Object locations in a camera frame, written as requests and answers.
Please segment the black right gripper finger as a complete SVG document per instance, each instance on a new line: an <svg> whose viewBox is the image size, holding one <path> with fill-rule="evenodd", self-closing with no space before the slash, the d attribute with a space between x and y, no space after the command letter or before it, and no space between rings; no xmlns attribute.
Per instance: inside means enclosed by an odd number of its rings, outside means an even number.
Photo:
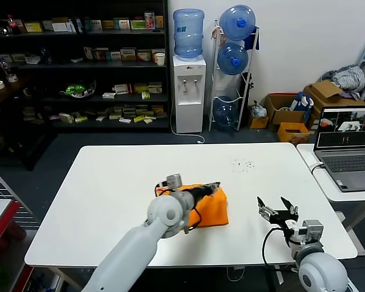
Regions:
<svg viewBox="0 0 365 292"><path fill-rule="evenodd" d="M258 207L259 207L259 214L264 219L270 219L272 216L275 216L276 211L272 210L272 208L265 205L265 203L262 201L262 199L258 196Z"/></svg>
<svg viewBox="0 0 365 292"><path fill-rule="evenodd" d="M297 206L294 206L290 201L288 201L284 197L280 197L280 199L282 200L284 206L287 208L287 210L290 212L290 214L298 215L298 207Z"/></svg>

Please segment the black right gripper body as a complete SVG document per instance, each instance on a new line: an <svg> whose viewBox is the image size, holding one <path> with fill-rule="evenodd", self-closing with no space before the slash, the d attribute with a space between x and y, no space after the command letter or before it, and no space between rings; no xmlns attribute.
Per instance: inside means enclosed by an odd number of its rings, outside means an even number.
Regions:
<svg viewBox="0 0 365 292"><path fill-rule="evenodd" d="M289 230L286 222L288 220L298 221L298 214L292 214L288 210L276 210L274 215L270 215L269 222L278 225L281 230Z"/></svg>

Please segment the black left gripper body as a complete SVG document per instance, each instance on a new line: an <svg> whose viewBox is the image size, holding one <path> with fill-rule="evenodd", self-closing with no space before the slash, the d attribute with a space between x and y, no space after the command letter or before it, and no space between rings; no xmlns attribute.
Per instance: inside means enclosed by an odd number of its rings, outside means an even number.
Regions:
<svg viewBox="0 0 365 292"><path fill-rule="evenodd" d="M202 200L205 196L212 196L213 189L211 186L198 186L192 189L192 196L195 200Z"/></svg>

